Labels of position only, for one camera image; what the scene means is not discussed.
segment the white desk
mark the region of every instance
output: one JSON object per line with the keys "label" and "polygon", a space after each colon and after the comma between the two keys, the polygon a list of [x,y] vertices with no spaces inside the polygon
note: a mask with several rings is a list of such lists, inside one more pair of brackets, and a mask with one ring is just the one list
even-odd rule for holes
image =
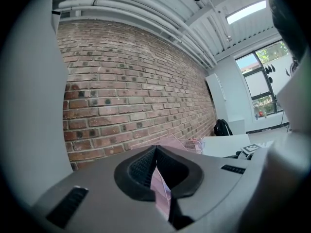
{"label": "white desk", "polygon": [[207,136],[203,138],[203,142],[202,154],[215,157],[235,155],[237,151],[241,151],[242,147],[251,144],[247,134]]}

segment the ceiling fixture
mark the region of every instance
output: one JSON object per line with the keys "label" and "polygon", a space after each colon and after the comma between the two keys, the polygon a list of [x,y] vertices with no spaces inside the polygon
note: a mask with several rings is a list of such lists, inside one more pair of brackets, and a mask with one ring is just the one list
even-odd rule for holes
{"label": "ceiling fixture", "polygon": [[266,1],[265,0],[260,1],[255,4],[249,5],[246,8],[239,10],[238,12],[235,12],[234,14],[228,16],[226,19],[228,24],[231,24],[237,20],[240,20],[243,17],[246,17],[258,10],[262,10],[265,8],[266,8]]}

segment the green foliage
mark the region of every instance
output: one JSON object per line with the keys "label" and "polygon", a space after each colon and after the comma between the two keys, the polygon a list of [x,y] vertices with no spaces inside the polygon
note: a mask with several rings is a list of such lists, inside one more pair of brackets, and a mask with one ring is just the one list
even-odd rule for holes
{"label": "green foliage", "polygon": [[254,100],[253,106],[255,111],[265,111],[268,114],[274,111],[274,106],[271,102],[271,96],[267,96],[261,99]]}
{"label": "green foliage", "polygon": [[256,52],[256,55],[258,56],[262,64],[273,61],[287,54],[288,49],[286,48],[283,41],[280,41]]}

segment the ceiling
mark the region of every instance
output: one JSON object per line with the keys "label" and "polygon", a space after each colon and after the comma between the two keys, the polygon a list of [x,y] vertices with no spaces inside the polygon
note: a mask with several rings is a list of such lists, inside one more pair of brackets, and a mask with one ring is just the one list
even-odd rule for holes
{"label": "ceiling", "polygon": [[[111,1],[103,6],[83,0],[94,6],[82,9],[77,5],[85,4],[78,1],[53,0],[53,9],[62,12],[61,20],[97,18],[143,28],[171,41],[204,68],[214,68],[234,51],[277,34],[268,3],[266,9],[228,25],[226,16],[260,0],[100,0]],[[94,9],[114,4],[117,13]]]}

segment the brick wall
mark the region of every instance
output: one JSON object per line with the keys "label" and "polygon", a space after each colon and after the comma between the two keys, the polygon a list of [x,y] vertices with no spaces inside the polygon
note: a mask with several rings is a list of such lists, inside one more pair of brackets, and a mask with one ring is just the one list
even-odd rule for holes
{"label": "brick wall", "polygon": [[162,39],[121,23],[62,23],[58,43],[68,65],[63,127],[73,169],[173,133],[211,135],[206,76]]}

